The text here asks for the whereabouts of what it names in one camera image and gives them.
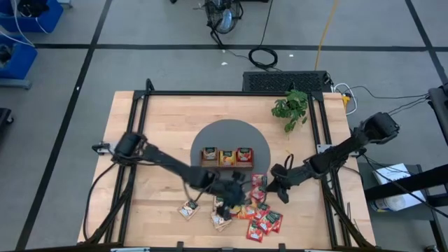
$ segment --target wooden table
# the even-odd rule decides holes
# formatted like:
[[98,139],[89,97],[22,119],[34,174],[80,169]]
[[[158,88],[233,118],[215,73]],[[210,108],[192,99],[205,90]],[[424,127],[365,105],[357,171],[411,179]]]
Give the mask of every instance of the wooden table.
[[[132,95],[133,92],[115,93],[104,141],[117,142],[122,136],[129,118]],[[342,99],[340,94],[325,93],[324,97],[332,142],[338,144],[350,135]],[[271,115],[274,101],[279,98],[150,96],[143,133],[148,137],[148,141],[160,150],[190,164],[192,142],[203,127],[221,119],[243,120],[259,129],[266,138],[272,156],[271,166],[275,163],[283,164],[289,153],[295,155],[295,165],[298,166],[302,160],[315,154],[312,126],[308,120],[303,126],[296,126],[294,132],[285,134],[284,124]],[[315,107],[321,141],[324,143],[317,103]],[[137,130],[139,110],[140,108],[137,109],[134,130]],[[110,155],[99,156],[95,178],[111,164],[110,159]],[[353,158],[348,160],[346,166],[358,169]],[[92,194],[87,220],[89,235],[103,221],[110,209],[117,171],[118,168],[115,168],[105,175]],[[375,244],[359,175],[341,169],[339,179],[344,203],[350,202],[351,205],[352,219],[356,220],[364,237]],[[268,182],[271,180],[272,177],[268,174]],[[233,220],[224,231],[216,231],[210,221],[210,195],[200,198],[200,210],[186,221],[177,211],[186,200],[181,179],[161,167],[138,167],[125,245],[173,247],[178,241],[183,241],[185,247],[196,248],[275,249],[279,243],[285,243],[288,249],[330,249],[319,181],[309,179],[300,186],[292,187],[288,193],[288,204],[281,202],[274,193],[268,195],[267,203],[273,210],[284,215],[283,223],[279,234],[271,233],[264,236],[262,243],[258,243],[246,239],[247,220]],[[190,194],[195,197],[197,192],[190,189]],[[118,238],[117,227],[120,219],[121,214],[118,214],[112,241]],[[339,232],[338,244],[343,244],[337,218],[335,223]]]

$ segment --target blue container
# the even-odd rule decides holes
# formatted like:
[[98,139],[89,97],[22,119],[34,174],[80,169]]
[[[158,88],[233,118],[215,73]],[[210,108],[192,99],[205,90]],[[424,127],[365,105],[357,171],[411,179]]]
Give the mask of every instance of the blue container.
[[[37,17],[22,17],[17,12],[17,21],[19,23],[22,32],[44,32],[42,28],[47,32],[52,32],[59,18],[62,15],[62,6],[57,0],[35,0],[46,2],[50,10],[44,11]],[[18,32],[17,25],[14,19],[14,10],[11,6],[11,0],[0,0],[0,25],[8,32]]]
[[[12,36],[12,38],[25,42],[25,39],[21,36]],[[0,67],[0,78],[23,80],[36,58],[37,50],[30,45],[17,43],[2,35],[0,35],[0,44],[13,47],[11,59],[6,63],[5,67]]]

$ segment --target gray floor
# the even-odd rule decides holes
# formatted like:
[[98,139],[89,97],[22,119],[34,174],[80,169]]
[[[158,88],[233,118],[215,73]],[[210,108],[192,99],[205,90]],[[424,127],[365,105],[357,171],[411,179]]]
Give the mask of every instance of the gray floor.
[[[89,44],[106,0],[72,0],[52,34],[29,34],[35,43]],[[100,44],[213,44],[198,0],[112,0]],[[412,0],[434,46],[448,46],[446,0]],[[330,0],[276,0],[265,44],[315,46],[330,12]],[[269,5],[244,3],[244,19],[223,42],[258,44]],[[425,46],[401,0],[341,0],[325,45]],[[235,50],[246,55],[247,50]],[[62,118],[87,50],[38,49],[28,73],[31,90],[0,90],[0,106],[13,109],[15,123],[4,134],[0,151],[0,251],[13,250],[45,170]],[[279,50],[278,68],[312,70],[316,51]],[[448,68],[448,52],[438,52]],[[269,60],[257,55],[259,60]],[[335,83],[364,85],[378,95],[419,95],[441,84],[428,52],[321,53],[319,69]],[[55,170],[27,248],[75,244],[97,156],[90,146],[102,139],[117,90],[135,90],[150,78],[157,90],[241,90],[242,74],[257,71],[245,59],[221,50],[96,49]],[[411,100],[373,99],[356,90],[355,126],[377,111],[390,111]],[[448,163],[447,145],[429,106],[396,115],[402,130],[385,146],[370,146],[379,162],[421,164],[424,169]],[[448,222],[441,220],[448,234]],[[427,222],[372,219],[377,243],[385,249],[421,251],[433,244]]]

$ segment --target red snack bag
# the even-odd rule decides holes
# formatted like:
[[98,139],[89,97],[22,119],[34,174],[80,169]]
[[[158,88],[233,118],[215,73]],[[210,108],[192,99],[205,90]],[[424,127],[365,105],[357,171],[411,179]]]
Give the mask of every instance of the red snack bag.
[[272,228],[276,225],[276,222],[280,219],[279,213],[269,211],[267,215],[258,221],[258,227],[263,230],[263,232],[268,235]]
[[275,223],[274,228],[272,228],[273,232],[276,232],[276,233],[280,232],[280,227],[281,227],[282,220],[283,220],[283,214],[280,214],[280,219]]
[[252,189],[251,191],[251,197],[260,201],[263,201],[266,196],[266,187],[263,185],[259,185]]
[[267,185],[266,174],[252,174],[251,181],[252,186],[265,186]]
[[265,217],[267,213],[269,213],[269,209],[271,207],[266,205],[265,203],[259,203],[257,209],[255,210],[255,216],[253,217],[257,221],[261,218]]
[[261,242],[263,240],[263,231],[258,228],[256,220],[249,221],[246,238],[256,242]]

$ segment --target potted plant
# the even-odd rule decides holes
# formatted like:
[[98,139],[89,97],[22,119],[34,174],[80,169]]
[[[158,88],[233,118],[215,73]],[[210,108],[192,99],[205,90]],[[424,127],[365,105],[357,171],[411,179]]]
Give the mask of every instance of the potted plant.
[[308,96],[304,92],[291,90],[286,92],[286,99],[275,101],[275,107],[271,110],[272,115],[278,118],[290,118],[285,125],[285,132],[294,130],[297,121],[300,119],[302,124],[307,121],[305,114],[308,108]]

